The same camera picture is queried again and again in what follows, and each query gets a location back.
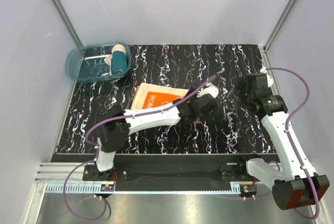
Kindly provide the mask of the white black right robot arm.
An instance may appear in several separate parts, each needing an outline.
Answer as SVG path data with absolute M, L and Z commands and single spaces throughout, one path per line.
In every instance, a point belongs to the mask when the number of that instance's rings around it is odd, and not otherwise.
M 271 189 L 273 199 L 282 210 L 304 206 L 319 206 L 330 182 L 319 175 L 307 159 L 289 125 L 288 108 L 280 95 L 273 95 L 269 86 L 241 81 L 234 87 L 235 98 L 241 107 L 254 113 L 269 134 L 282 170 L 269 165 L 262 158 L 250 158 L 237 167 L 238 177 L 255 177 Z

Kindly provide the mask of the aluminium front frame rail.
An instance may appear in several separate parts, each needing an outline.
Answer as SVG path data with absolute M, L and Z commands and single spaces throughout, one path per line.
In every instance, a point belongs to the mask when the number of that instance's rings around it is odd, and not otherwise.
M 84 168 L 86 165 L 90 164 L 94 163 L 89 162 L 88 164 L 83 164 L 83 165 L 74 163 L 45 163 L 40 165 L 38 169 L 37 180 L 63 181 L 66 179 L 67 176 L 69 176 L 72 181 L 83 180 L 82 177 Z M 257 178 L 263 183 L 271 184 L 275 180 L 289 181 L 297 178 L 304 178 L 307 173 L 310 174 L 310 176 L 317 175 L 316 170 L 310 164 L 300 165 L 297 164 L 297 162 L 293 162 L 291 168 L 288 169 L 284 168 L 284 166 L 281 164 L 276 165 L 273 161 L 265 162 L 263 159 L 260 158 L 254 158 L 246 161 L 245 168 L 247 175 L 249 175 L 249 180 L 239 179 L 232 181 L 251 181 L 254 178 Z M 199 179 L 199 178 L 153 178 L 146 176 L 143 179 Z

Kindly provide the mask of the controller board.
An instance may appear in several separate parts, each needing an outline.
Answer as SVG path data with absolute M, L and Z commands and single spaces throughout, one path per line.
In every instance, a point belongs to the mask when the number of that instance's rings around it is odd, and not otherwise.
M 252 197 L 257 194 L 257 186 L 255 184 L 245 184 L 241 186 L 241 197 Z
M 114 192 L 115 184 L 101 184 L 101 192 Z

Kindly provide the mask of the aluminium post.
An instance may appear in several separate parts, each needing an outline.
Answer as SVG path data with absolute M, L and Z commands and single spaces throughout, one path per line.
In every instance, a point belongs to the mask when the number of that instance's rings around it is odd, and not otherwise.
M 83 46 L 82 41 L 79 38 L 79 35 L 77 34 L 67 12 L 64 9 L 64 6 L 62 5 L 61 0 L 51 0 L 55 9 L 57 10 L 62 22 L 64 23 L 68 33 L 70 34 L 72 40 L 74 41 L 75 45 L 77 47 Z
M 289 14 L 291 13 L 294 5 L 297 3 L 298 0 L 288 0 L 285 8 L 283 9 L 282 14 L 280 15 L 272 33 L 270 34 L 267 42 L 264 44 L 263 49 L 265 53 L 267 53 L 272 46 L 274 40 L 276 39 L 277 35 L 279 34 L 281 28 L 283 27 L 285 21 L 287 20 Z

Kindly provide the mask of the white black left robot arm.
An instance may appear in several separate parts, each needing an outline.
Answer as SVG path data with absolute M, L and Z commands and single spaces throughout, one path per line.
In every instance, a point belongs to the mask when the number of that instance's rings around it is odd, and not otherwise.
M 154 127 L 195 123 L 213 113 L 217 96 L 217 93 L 209 92 L 156 108 L 121 110 L 114 117 L 98 123 L 92 131 L 98 141 L 95 175 L 101 180 L 112 176 L 115 154 L 124 147 L 129 135 Z

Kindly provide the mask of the right rear aluminium post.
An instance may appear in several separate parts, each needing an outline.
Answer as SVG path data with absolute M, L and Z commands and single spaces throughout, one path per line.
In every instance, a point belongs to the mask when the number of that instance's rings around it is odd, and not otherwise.
M 297 3 L 298 0 L 288 0 L 285 8 L 283 9 L 282 14 L 280 15 L 272 33 L 270 34 L 267 42 L 264 44 L 263 49 L 265 53 L 267 53 L 272 46 L 274 40 L 276 39 L 277 35 L 279 34 L 281 28 L 283 27 L 285 21 L 287 20 L 289 14 L 291 13 L 294 5 Z

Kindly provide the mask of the left controller board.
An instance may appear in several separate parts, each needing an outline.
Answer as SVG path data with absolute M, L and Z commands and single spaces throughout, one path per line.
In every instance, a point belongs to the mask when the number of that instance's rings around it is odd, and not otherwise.
M 115 184 L 101 184 L 101 192 L 114 192 Z

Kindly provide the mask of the teal beige cartoon towel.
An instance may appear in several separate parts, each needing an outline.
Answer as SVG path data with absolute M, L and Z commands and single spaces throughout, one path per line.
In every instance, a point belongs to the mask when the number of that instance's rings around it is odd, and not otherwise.
M 110 75 L 122 74 L 128 67 L 125 47 L 121 44 L 114 45 L 104 62 L 109 66 Z

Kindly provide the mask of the left rear aluminium post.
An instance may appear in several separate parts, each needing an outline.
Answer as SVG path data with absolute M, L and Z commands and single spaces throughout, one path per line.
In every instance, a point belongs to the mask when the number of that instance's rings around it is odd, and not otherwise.
M 57 10 L 62 22 L 64 23 L 68 33 L 70 34 L 72 40 L 74 41 L 75 45 L 77 47 L 83 46 L 82 41 L 79 38 L 79 35 L 77 34 L 67 12 L 64 9 L 64 6 L 62 5 L 61 0 L 51 0 L 55 9 Z

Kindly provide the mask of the orange cartoon towel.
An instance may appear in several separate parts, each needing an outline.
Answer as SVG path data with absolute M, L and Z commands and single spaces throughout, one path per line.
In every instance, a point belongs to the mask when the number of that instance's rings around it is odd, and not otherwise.
M 170 107 L 173 101 L 183 99 L 190 92 L 190 89 L 142 83 L 136 89 L 130 110 L 132 114 L 157 110 L 158 113 L 135 118 L 135 120 L 139 120 L 141 124 L 147 125 L 149 128 L 161 125 L 177 125 L 181 121 L 177 107 L 166 112 L 162 112 L 161 107 Z

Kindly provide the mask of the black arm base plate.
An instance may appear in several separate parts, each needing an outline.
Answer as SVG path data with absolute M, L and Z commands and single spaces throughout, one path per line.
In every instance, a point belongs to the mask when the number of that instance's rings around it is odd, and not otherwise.
M 114 167 L 100 172 L 96 164 L 86 165 L 85 181 L 129 181 L 146 176 L 153 178 L 205 178 L 219 181 L 249 180 L 245 163 L 252 158 L 268 161 L 266 154 L 188 154 L 188 155 L 121 155 Z

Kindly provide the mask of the teal transparent plastic basin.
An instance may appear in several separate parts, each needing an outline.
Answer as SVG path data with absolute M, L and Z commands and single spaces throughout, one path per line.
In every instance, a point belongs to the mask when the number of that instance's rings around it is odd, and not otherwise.
M 126 49 L 127 64 L 126 71 L 119 75 L 110 75 L 109 66 L 104 58 L 111 54 L 114 45 L 121 44 Z M 72 50 L 66 60 L 66 76 L 78 83 L 91 83 L 119 80 L 126 77 L 132 66 L 132 55 L 130 47 L 125 43 L 111 43 L 102 45 L 82 46 Z

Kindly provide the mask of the right controller board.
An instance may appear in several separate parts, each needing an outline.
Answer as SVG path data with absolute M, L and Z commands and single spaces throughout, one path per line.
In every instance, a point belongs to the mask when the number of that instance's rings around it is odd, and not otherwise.
M 255 184 L 245 184 L 241 186 L 241 197 L 252 197 L 257 194 L 257 186 Z

